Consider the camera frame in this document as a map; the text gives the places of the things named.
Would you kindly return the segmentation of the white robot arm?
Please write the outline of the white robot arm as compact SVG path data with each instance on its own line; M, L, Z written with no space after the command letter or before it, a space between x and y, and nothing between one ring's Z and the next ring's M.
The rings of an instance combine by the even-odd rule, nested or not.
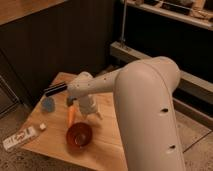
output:
M179 82L178 65L160 56L98 77L82 72L68 92L86 114L93 94L113 94L128 171L186 171L173 104Z

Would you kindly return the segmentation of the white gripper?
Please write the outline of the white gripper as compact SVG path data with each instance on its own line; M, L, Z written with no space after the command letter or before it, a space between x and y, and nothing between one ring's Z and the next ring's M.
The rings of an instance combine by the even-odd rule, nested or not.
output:
M93 95L87 95L78 99L79 109L82 115L95 115L102 120L102 116L98 111L97 103Z

